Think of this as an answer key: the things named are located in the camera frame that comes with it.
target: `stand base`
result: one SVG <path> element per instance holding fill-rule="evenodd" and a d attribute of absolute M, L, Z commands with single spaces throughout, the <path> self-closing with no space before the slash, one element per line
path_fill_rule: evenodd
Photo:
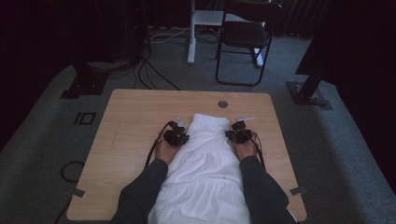
<path fill-rule="evenodd" d="M 81 85 L 79 75 L 76 76 L 68 91 L 64 91 L 61 99 L 77 99 L 80 95 L 101 95 L 109 73 L 91 70 L 92 80 Z"/>
<path fill-rule="evenodd" d="M 291 98 L 296 105 L 318 105 L 322 110 L 332 110 L 330 102 L 323 98 L 319 89 L 309 99 L 305 99 L 299 95 L 300 89 L 304 85 L 303 82 L 286 82 L 286 85 L 288 85 Z"/>

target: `white garment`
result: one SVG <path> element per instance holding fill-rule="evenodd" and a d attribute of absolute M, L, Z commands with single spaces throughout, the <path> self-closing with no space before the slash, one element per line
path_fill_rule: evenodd
<path fill-rule="evenodd" d="M 250 223 L 226 118 L 195 114 L 190 140 L 169 165 L 148 223 Z"/>

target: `person's left hand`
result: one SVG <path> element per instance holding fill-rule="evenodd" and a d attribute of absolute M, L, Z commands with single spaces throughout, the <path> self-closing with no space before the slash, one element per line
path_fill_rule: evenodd
<path fill-rule="evenodd" d="M 175 158 L 181 147 L 171 147 L 164 139 L 160 138 L 158 146 L 155 148 L 155 158 L 163 160 L 166 164 L 170 164 Z"/>

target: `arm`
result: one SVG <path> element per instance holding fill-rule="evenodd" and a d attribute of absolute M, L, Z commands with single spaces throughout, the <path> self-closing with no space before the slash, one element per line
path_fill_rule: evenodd
<path fill-rule="evenodd" d="M 120 193 L 117 212 L 112 224 L 147 223 L 148 215 L 157 200 L 163 181 L 180 147 L 161 141 L 155 148 L 155 159 L 132 183 Z"/>
<path fill-rule="evenodd" d="M 251 223 L 296 223 L 286 208 L 289 204 L 288 196 L 262 168 L 253 141 L 245 144 L 233 143 L 236 157 L 241 161 L 239 168 Z"/>

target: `chair seat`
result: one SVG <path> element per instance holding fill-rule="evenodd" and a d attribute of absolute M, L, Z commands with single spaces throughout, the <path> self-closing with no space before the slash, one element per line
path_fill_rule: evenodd
<path fill-rule="evenodd" d="M 228 46 L 263 49 L 267 45 L 268 33 L 261 23 L 226 21 L 223 24 L 223 41 Z"/>

